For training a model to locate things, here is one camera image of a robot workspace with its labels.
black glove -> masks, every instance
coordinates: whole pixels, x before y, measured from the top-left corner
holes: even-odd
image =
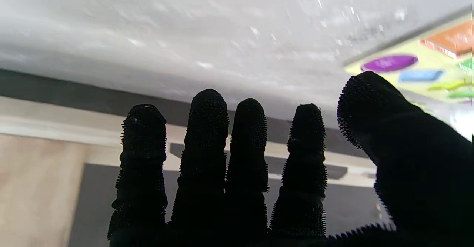
[[[405,122],[407,115],[411,119]],[[262,194],[268,189],[264,111],[253,99],[238,105],[226,173],[223,150],[229,125],[227,105],[215,90],[205,90],[191,104],[179,188],[171,221],[167,224],[162,173],[166,159],[166,121],[151,105],[135,106],[130,111],[124,121],[122,170],[116,185],[117,200],[112,204],[115,212],[109,227],[110,246],[397,246],[403,241],[437,242],[445,240],[450,233],[457,233],[458,239],[464,237],[463,233],[470,226],[461,227],[460,217],[449,215],[445,206],[450,198],[445,196],[448,193],[467,198],[472,191],[432,188],[433,181],[445,181],[442,187],[447,188],[449,173],[437,176],[432,170],[437,169],[442,174],[442,170],[449,168],[449,161],[436,151],[432,151],[435,155],[426,156],[426,152],[420,151],[426,147],[418,147],[413,156],[407,151],[411,151],[416,142],[405,145],[405,141],[416,138],[410,136],[413,129],[425,135],[419,130],[427,129],[429,123],[431,130],[435,130],[429,136],[452,136],[447,139],[451,143],[448,145],[456,150],[450,158],[472,166],[468,141],[410,105],[393,86],[373,73],[363,73],[349,80],[341,95],[338,118],[348,139],[362,147],[377,164],[376,191],[391,213],[396,231],[371,225],[335,237],[325,236],[322,208],[327,181],[323,165],[325,132],[321,112],[313,104],[301,105],[296,110],[283,185],[267,228]],[[410,127],[404,127],[405,123],[411,124]],[[429,146],[427,139],[425,135],[417,140]],[[415,160],[410,166],[404,164],[407,159],[410,161],[408,157]],[[424,164],[425,160],[431,160],[431,164]],[[413,181],[420,178],[428,179],[421,180],[420,187],[417,183],[413,185]],[[467,202],[459,205],[464,211],[469,210]],[[416,216],[419,212],[424,220]]]

fingertip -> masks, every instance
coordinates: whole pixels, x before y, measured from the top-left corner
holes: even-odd
[[[166,119],[150,104],[135,105],[123,122],[123,150],[130,154],[161,156],[166,145]]]
[[[296,146],[322,153],[325,149],[326,130],[321,110],[314,104],[299,105],[291,124],[289,150]]]
[[[247,148],[264,150],[266,141],[267,124],[262,105],[253,98],[243,100],[237,105],[231,146],[244,144]]]

